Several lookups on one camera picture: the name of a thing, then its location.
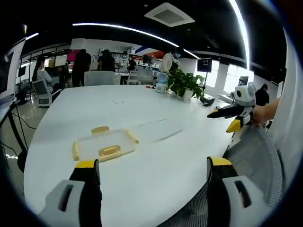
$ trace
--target hand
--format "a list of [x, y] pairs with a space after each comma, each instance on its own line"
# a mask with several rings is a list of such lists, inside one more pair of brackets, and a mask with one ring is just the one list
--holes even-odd
[[265, 106], [259, 106], [256, 105], [253, 110], [253, 124], [254, 125], [260, 125], [267, 121], [266, 118], [266, 107]]

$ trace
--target oval table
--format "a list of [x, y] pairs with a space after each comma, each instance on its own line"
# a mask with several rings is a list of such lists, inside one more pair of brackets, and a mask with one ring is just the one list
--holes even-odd
[[[156, 130], [136, 134], [140, 143], [135, 152], [99, 164], [102, 225], [157, 226], [204, 185], [206, 157], [223, 155], [232, 137], [225, 132], [232, 119], [206, 116], [225, 105], [215, 101], [207, 108], [194, 98], [186, 104], [175, 95], [136, 85], [65, 89], [32, 139], [24, 172], [26, 203], [36, 214], [42, 210], [47, 194], [69, 179], [76, 166], [72, 143], [90, 135], [92, 128], [136, 132], [138, 126], [163, 120]], [[157, 138], [174, 129], [176, 134]]]

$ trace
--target ceiling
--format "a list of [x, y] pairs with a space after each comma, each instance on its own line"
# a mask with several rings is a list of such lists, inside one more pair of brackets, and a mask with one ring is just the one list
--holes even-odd
[[[144, 17], [164, 2], [184, 11], [195, 22], [167, 27]], [[286, 42], [283, 29], [254, 0], [238, 0], [237, 3], [249, 33], [251, 61], [267, 68], [269, 71], [263, 77], [272, 80], [276, 71], [285, 68]], [[28, 34], [39, 32], [40, 35], [26, 42], [22, 54], [52, 44], [70, 43], [71, 39], [80, 37], [117, 40], [164, 51], [171, 48], [163, 41], [132, 31], [100, 26], [72, 26], [72, 23], [77, 22], [94, 22], [122, 25], [152, 33], [190, 51], [223, 53], [245, 59], [238, 21], [228, 0], [92, 1], [79, 7], [76, 5], [48, 3], [40, 6], [40, 9], [28, 4], [19, 7], [17, 15], [20, 15], [20, 19], [10, 22], [10, 36], [5, 42], [13, 44], [22, 38], [22, 24], [26, 24]], [[9, 13], [2, 16], [11, 17]]]

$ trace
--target air vent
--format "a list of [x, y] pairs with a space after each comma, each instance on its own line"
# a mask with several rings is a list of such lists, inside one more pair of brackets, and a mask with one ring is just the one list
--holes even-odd
[[177, 7], [165, 2], [152, 11], [145, 14], [147, 18], [158, 21], [166, 26], [175, 27], [183, 24], [193, 23], [194, 19]]

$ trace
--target white pot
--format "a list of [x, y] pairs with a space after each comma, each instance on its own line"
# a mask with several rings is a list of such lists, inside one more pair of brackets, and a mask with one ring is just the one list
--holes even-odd
[[191, 99], [192, 96], [193, 96], [193, 91], [186, 89], [185, 93], [183, 95], [183, 101], [185, 103], [190, 103], [190, 99]]

